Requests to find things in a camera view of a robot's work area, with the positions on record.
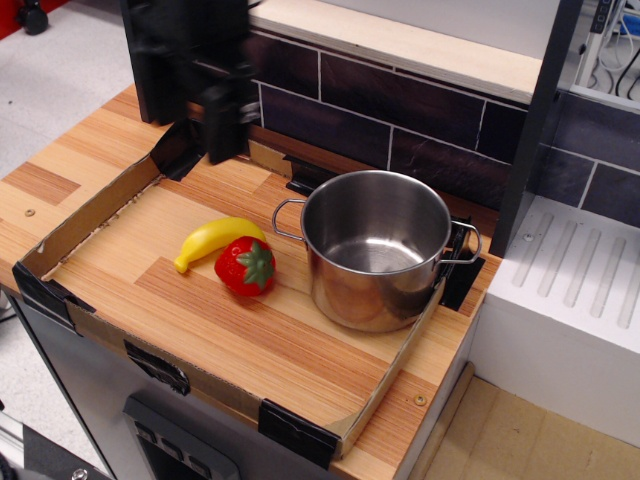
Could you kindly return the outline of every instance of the cardboard floor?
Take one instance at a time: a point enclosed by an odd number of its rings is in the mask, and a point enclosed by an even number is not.
[[[425,480],[640,479],[640,449],[472,377]]]

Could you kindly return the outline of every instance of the gray floor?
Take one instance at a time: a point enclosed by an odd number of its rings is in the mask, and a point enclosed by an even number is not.
[[[133,82],[118,0],[71,0],[49,23],[0,40],[0,178]],[[0,318],[2,307],[0,298]],[[9,416],[104,468],[15,318],[0,322],[0,400]]]

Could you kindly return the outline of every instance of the wood grain surface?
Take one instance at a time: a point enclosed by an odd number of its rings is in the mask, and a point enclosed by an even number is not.
[[[150,151],[165,130],[139,120],[131,87],[0,181],[3,288],[17,294],[13,264]],[[203,160],[181,182],[163,179],[147,189],[48,278],[96,308],[107,325],[341,432],[376,388],[408,329],[366,334],[318,311],[309,296],[304,244],[272,232],[275,207],[297,197],[285,184],[247,160],[216,166]],[[488,249],[495,212],[445,200],[453,214],[474,216]],[[35,214],[27,216],[27,210]],[[292,206],[279,223],[299,231],[299,215]],[[256,222],[275,252],[274,287],[259,297],[232,294],[213,270],[215,254],[184,275],[173,268],[184,238],[222,216]],[[486,251],[483,256],[483,272],[461,310],[436,309],[353,450],[333,462],[340,476],[394,477],[495,274],[499,259]],[[425,405],[414,402],[417,395]]]

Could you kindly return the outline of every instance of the grout line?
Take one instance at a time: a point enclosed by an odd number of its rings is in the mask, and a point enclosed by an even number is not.
[[[271,85],[269,83],[264,83],[264,82],[259,82],[259,81],[256,81],[256,83],[258,83],[259,85],[265,85],[266,87],[271,88],[273,90],[278,90],[279,92],[284,92],[284,93],[287,93],[289,95],[293,95],[295,97],[299,97],[299,98],[302,98],[304,100],[308,100],[310,102],[315,102],[315,103],[319,103],[321,105],[325,105],[325,106],[330,107],[330,108],[335,108],[336,110],[340,110],[342,112],[346,112],[346,113],[349,113],[351,115],[355,115],[355,116],[360,117],[360,118],[365,118],[367,120],[379,123],[381,125],[386,125],[387,127],[391,127],[391,128],[396,129],[396,130],[401,130],[403,132],[407,132],[407,133],[410,133],[412,135],[416,135],[418,137],[424,138],[425,140],[431,140],[431,141],[434,141],[434,142],[439,143],[441,145],[447,145],[447,146],[455,148],[457,150],[461,150],[463,152],[471,153],[471,154],[476,155],[478,157],[482,157],[485,160],[490,160],[492,162],[499,163],[500,165],[510,165],[507,162],[503,162],[501,160],[489,157],[489,156],[487,156],[487,155],[485,155],[483,153],[476,152],[475,150],[471,150],[471,149],[469,149],[467,147],[462,147],[460,145],[456,145],[455,143],[447,142],[446,140],[442,140],[440,138],[431,137],[429,135],[425,135],[424,133],[416,132],[415,130],[409,130],[408,128],[404,128],[404,127],[400,127],[398,125],[394,125],[393,123],[386,122],[384,120],[380,120],[379,118],[374,118],[374,117],[370,117],[368,115],[364,115],[362,113],[354,112],[353,110],[349,110],[348,108],[340,107],[340,106],[334,105],[332,103],[322,102],[322,101],[320,101],[320,100],[318,100],[316,98],[307,97],[306,95],[302,95],[300,93],[292,92],[291,90],[287,90],[287,89],[282,88],[282,87]]]
[[[587,184],[584,187],[584,191],[582,192],[582,197],[580,197],[580,201],[578,202],[578,209],[582,210],[582,206],[584,205],[584,201],[587,198],[587,193],[589,193],[589,188],[591,187],[591,181],[593,180],[593,176],[596,173],[596,168],[598,167],[598,162],[593,162],[593,167],[591,167],[591,173],[589,174],[589,178],[587,179]]]
[[[391,170],[391,152],[393,151],[393,134],[395,127],[392,125],[389,129],[389,152],[387,153],[387,170]]]
[[[318,54],[318,100],[322,102],[322,52]]]
[[[476,135],[476,146],[474,151],[478,151],[478,147],[480,146],[480,134],[482,133],[482,124],[484,123],[484,114],[487,111],[487,101],[482,104],[482,112],[480,113],[480,124],[478,125],[478,134]]]
[[[634,170],[632,168],[625,167],[625,166],[622,166],[622,165],[618,165],[616,163],[611,163],[611,162],[608,162],[606,160],[602,160],[600,158],[590,157],[590,156],[584,155],[582,153],[572,152],[571,150],[566,150],[564,148],[558,148],[558,147],[555,147],[555,146],[552,146],[552,145],[548,145],[548,144],[543,144],[543,145],[545,147],[551,148],[552,150],[557,150],[558,152],[566,153],[566,154],[572,155],[574,157],[581,158],[583,160],[589,160],[589,161],[597,163],[597,164],[602,164],[605,167],[611,167],[611,168],[615,168],[615,169],[618,169],[618,170],[622,170],[623,172],[632,173],[634,175],[640,175],[640,170]]]
[[[264,108],[262,107],[262,83],[256,82],[258,83],[258,99],[260,102],[260,126],[262,128],[264,127]]]

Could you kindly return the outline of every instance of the wooden board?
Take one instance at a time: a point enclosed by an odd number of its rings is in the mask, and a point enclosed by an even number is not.
[[[164,133],[137,118],[130,88],[0,181],[3,288],[17,293],[13,264]],[[148,189],[51,276],[114,328],[340,432],[407,331],[365,334],[320,314],[309,297],[304,245],[271,232],[275,206],[296,196],[285,183],[247,161],[202,162],[182,182],[163,180]],[[485,219],[480,228],[488,248],[495,212],[447,201],[455,215]],[[27,210],[35,214],[26,216]],[[269,293],[257,299],[230,294],[213,271],[215,256],[196,262],[184,277],[173,269],[184,237],[221,215],[244,216],[264,229],[278,261]],[[279,222],[295,231],[299,212],[282,212]],[[497,269],[499,259],[484,256],[485,268],[460,312],[436,309],[351,453],[333,462],[340,476],[393,478]],[[415,402],[417,396],[426,402]]]
[[[253,25],[399,70],[529,104],[542,61],[317,0],[269,0]]]

